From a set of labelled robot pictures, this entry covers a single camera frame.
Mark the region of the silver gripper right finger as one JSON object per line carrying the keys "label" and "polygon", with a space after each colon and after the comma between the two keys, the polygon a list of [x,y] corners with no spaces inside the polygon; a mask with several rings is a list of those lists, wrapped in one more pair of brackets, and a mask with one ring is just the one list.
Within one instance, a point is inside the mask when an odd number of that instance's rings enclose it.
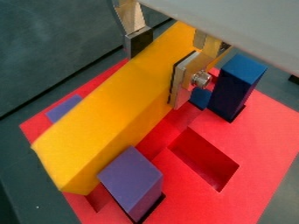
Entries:
{"label": "silver gripper right finger", "polygon": [[193,33],[195,49],[173,64],[167,103],[177,109],[191,98],[195,88],[211,84],[208,71],[231,50],[231,45],[200,30]]}

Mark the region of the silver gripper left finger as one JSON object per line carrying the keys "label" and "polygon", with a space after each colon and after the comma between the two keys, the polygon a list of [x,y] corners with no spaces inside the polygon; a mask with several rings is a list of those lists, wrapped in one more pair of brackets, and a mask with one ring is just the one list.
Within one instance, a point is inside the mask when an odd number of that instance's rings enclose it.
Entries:
{"label": "silver gripper left finger", "polygon": [[153,30],[145,25],[144,13],[136,0],[112,0],[112,7],[124,36],[127,57],[132,59],[153,42]]}

